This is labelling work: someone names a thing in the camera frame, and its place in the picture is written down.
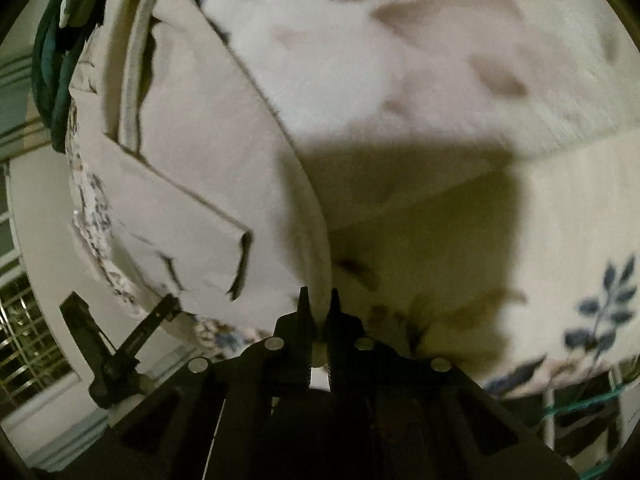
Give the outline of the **dark green folded blanket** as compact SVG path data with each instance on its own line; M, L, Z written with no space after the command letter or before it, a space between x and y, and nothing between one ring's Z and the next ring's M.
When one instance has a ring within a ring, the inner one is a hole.
M32 49L32 97L52 148L63 154L70 80L90 35L103 23L105 0L49 0Z

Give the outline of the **beige long sleeve shirt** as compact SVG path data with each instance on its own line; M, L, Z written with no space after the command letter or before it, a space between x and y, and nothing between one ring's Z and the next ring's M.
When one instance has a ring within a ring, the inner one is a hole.
M268 330L329 312L326 222L288 135L194 0L106 0L70 82L82 159L145 284Z

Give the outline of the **teal plastic basket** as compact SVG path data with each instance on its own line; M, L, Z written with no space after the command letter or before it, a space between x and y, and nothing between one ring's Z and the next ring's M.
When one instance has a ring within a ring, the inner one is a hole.
M534 429L582 479L601 479L639 423L639 359L608 374L542 395Z

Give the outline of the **green grey curtain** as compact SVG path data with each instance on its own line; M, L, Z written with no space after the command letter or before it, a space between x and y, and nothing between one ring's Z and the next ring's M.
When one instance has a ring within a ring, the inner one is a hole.
M1 161L8 162L51 144L32 97L32 50L1 60Z

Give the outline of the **window metal grille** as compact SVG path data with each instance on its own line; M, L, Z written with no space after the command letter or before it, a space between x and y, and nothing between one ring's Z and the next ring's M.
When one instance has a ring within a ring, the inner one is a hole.
M1 418L72 372L26 274L1 289Z

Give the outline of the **floral bed sheet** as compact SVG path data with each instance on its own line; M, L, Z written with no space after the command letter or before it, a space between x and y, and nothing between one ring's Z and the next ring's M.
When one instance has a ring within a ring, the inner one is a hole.
M371 336L494 396L639 353L639 33L616 0L194 0L288 135L332 288ZM117 304L145 284L79 151L75 224ZM233 325L190 313L213 347Z

